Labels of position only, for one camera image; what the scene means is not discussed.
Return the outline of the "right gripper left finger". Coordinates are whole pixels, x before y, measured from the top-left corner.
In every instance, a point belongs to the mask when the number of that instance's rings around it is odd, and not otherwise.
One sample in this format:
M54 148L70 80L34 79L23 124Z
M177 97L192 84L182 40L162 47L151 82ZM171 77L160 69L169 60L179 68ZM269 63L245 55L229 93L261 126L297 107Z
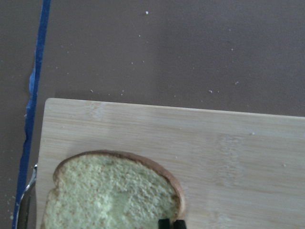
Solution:
M169 219L158 220L158 229L170 229L171 223Z

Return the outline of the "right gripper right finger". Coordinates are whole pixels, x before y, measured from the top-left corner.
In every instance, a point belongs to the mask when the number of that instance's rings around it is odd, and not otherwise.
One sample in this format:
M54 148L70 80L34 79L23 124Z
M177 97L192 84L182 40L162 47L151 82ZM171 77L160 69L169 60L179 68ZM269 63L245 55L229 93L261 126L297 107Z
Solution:
M173 223L173 229L186 229L186 223L182 219L178 219Z

